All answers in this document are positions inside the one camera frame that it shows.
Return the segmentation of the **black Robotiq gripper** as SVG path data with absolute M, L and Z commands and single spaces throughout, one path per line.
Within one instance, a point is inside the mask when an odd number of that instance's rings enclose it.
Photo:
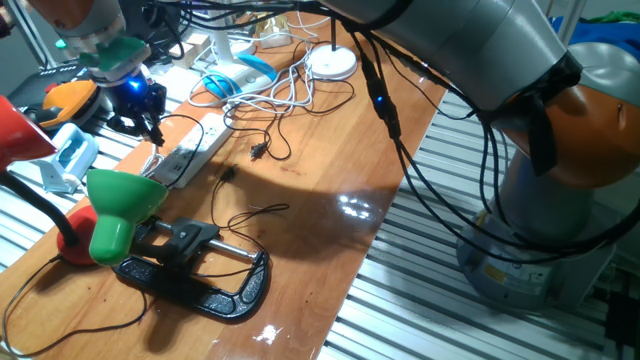
M 163 143 L 160 130 L 165 113 L 166 88 L 160 83 L 149 84 L 141 70 L 126 75 L 115 86 L 105 88 L 106 96 L 118 114 L 113 114 L 107 126 L 119 133 Z M 151 130 L 144 117 L 151 119 Z

